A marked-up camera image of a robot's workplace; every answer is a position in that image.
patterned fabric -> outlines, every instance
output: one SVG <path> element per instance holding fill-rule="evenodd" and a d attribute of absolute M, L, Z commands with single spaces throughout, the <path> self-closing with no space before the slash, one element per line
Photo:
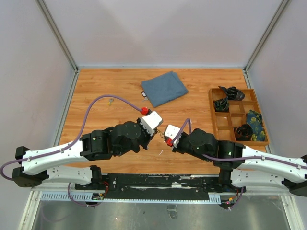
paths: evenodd
<path fill-rule="evenodd" d="M 242 101 L 245 98 L 244 93 L 241 90 L 238 90 L 235 88 L 235 86 L 233 87 L 229 87 L 228 89 L 226 89 L 223 86 L 219 86 L 219 88 L 221 90 L 224 91 L 224 93 L 226 93 L 228 100 L 235 100 L 235 101 Z"/>
<path fill-rule="evenodd" d="M 253 135 L 251 139 L 253 141 L 264 141 L 265 140 L 265 133 L 263 130 L 262 124 L 262 115 L 257 113 L 256 111 L 250 110 L 246 114 L 246 123 L 251 126 L 253 129 Z"/>
<path fill-rule="evenodd" d="M 239 127 L 234 127 L 236 140 L 250 140 L 253 135 L 253 129 L 249 124 L 243 124 Z"/>
<path fill-rule="evenodd" d="M 213 102 L 216 112 L 229 112 L 229 103 L 227 98 L 222 98 Z"/>

wooden surface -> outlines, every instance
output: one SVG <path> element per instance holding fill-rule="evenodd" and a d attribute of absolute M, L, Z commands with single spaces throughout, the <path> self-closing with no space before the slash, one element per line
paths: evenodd
<path fill-rule="evenodd" d="M 141 95 L 141 81 L 154 78 L 168 71 L 178 73 L 189 93 L 162 106 L 155 111 L 164 122 L 159 127 L 165 130 L 168 124 L 181 127 L 187 117 L 192 120 L 192 129 L 200 128 L 212 133 L 208 92 L 219 85 L 246 88 L 240 69 L 82 69 L 72 97 L 70 109 L 62 133 L 61 144 L 73 140 L 79 130 L 83 116 L 93 99 L 102 94 L 121 96 L 138 107 L 153 109 Z M 140 113 L 120 100 L 108 106 L 108 98 L 98 101 L 88 116 L 84 134 L 95 129 L 135 121 Z M 77 162 L 74 167 L 96 164 L 104 173 L 171 173 L 171 174 L 218 174 L 219 168 L 188 154 L 173 153 L 164 140 L 156 135 L 148 150 L 128 152 L 121 157 L 106 161 Z"/>

gray floor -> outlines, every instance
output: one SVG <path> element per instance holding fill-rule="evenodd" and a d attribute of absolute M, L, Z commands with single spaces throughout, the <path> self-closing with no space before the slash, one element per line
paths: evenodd
<path fill-rule="evenodd" d="M 178 204 L 177 213 L 172 209 L 168 204 L 102 203 L 86 208 L 72 202 L 44 201 L 33 230 L 290 229 L 278 196 L 244 196 L 232 211 L 199 204 Z"/>

red connector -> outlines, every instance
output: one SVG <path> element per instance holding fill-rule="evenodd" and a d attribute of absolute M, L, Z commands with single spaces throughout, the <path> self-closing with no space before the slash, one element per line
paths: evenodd
<path fill-rule="evenodd" d="M 166 139 L 165 142 L 167 143 L 168 146 L 173 146 L 171 138 Z"/>
<path fill-rule="evenodd" d="M 149 112 L 149 109 L 147 109 L 146 107 L 143 107 L 143 108 L 142 108 L 142 111 L 141 111 L 141 114 L 147 115 L 148 112 Z"/>

metal corner post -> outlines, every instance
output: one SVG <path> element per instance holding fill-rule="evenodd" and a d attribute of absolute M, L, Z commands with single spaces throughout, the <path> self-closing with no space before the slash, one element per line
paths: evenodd
<path fill-rule="evenodd" d="M 61 33 L 59 32 L 59 29 L 57 28 L 57 25 L 55 24 L 55 22 L 52 18 L 52 15 L 51 15 L 45 1 L 44 0 L 35 0 L 35 1 L 37 3 L 38 7 L 40 8 L 42 14 L 44 15 L 48 25 L 50 26 L 50 29 L 52 30 L 56 40 L 58 41 L 60 47 L 62 48 L 62 50 L 63 50 L 67 60 L 69 61 L 71 67 L 75 71 L 77 71 L 79 68 L 78 68 L 76 62 L 74 61 L 70 51 L 68 50 L 67 45 L 66 45 Z"/>
<path fill-rule="evenodd" d="M 266 43 L 268 37 L 272 33 L 273 29 L 275 28 L 276 24 L 278 23 L 279 19 L 281 18 L 282 14 L 284 13 L 285 9 L 289 5 L 292 0 L 282 0 L 280 5 L 278 6 L 272 20 L 270 21 L 268 27 L 266 28 L 264 34 L 262 35 L 260 41 L 258 42 L 254 52 L 252 53 L 251 57 L 249 58 L 246 66 L 244 67 L 245 71 L 248 71 L 252 66 L 253 62 L 255 61 L 256 57 L 260 53 L 261 49 L 263 48 L 264 44 Z"/>

